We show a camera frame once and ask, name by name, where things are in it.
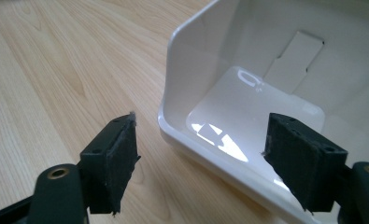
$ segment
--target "table surface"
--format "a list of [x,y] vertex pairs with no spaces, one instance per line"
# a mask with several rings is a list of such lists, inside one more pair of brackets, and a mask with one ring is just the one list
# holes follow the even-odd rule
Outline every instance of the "table surface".
[[209,0],[0,1],[0,209],[135,111],[142,159],[121,213],[91,223],[277,223],[161,138],[170,35]]

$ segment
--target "wooden table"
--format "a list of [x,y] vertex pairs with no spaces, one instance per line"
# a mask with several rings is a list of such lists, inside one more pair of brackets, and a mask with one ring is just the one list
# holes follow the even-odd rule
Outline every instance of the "wooden table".
[[168,39],[208,2],[0,0],[0,209],[135,111],[142,159],[121,213],[91,223],[281,222],[160,136]]

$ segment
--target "white plastic tray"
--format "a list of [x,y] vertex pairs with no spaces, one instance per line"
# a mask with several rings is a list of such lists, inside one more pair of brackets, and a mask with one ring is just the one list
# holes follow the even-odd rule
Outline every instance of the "white plastic tray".
[[286,221],[311,216],[263,159],[270,112],[369,161],[369,1],[219,0],[169,43],[158,121],[166,141]]

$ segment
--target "white plastic box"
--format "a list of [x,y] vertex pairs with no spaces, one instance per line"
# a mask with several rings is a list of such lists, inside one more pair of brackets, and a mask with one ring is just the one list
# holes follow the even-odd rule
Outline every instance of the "white plastic box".
[[290,223],[311,216],[264,160],[268,115],[369,161],[369,0],[213,1],[173,33],[163,137]]

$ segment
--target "wood grain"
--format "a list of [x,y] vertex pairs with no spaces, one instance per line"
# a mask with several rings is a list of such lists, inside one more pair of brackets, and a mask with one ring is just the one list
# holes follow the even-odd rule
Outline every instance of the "wood grain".
[[91,223],[280,222],[159,133],[168,39],[208,2],[0,0],[0,209],[135,111],[142,160],[121,214]]

